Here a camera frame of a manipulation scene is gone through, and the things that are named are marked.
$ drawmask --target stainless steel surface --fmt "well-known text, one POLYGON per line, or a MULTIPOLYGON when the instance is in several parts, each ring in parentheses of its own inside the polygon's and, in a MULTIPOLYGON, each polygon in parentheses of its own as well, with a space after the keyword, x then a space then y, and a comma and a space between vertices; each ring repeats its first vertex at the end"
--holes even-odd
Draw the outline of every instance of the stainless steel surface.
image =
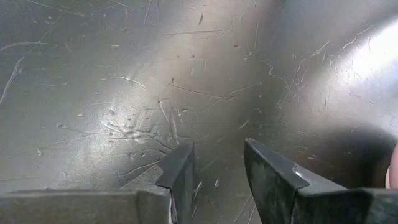
POLYGON ((397 1, 0 8, 2 192, 120 187, 191 138, 192 223, 259 223, 244 138, 354 187, 397 136, 397 1))

